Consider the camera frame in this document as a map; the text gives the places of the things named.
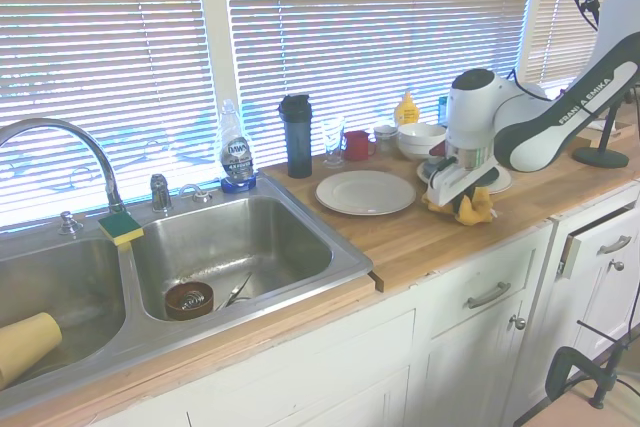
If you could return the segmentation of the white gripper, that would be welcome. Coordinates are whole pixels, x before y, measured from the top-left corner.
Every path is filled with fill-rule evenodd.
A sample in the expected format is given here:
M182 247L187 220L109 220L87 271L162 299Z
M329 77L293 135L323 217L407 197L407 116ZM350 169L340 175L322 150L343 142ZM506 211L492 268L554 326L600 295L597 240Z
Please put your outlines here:
M444 159L437 164L436 170L430 177L427 199L439 207L445 206L452 201L453 210L458 212L464 200L464 196L459 194L476 183L494 167L494 159L488 159L473 170L466 170L457 163L456 159ZM477 187L470 187L466 190L466 195L472 200L477 191Z

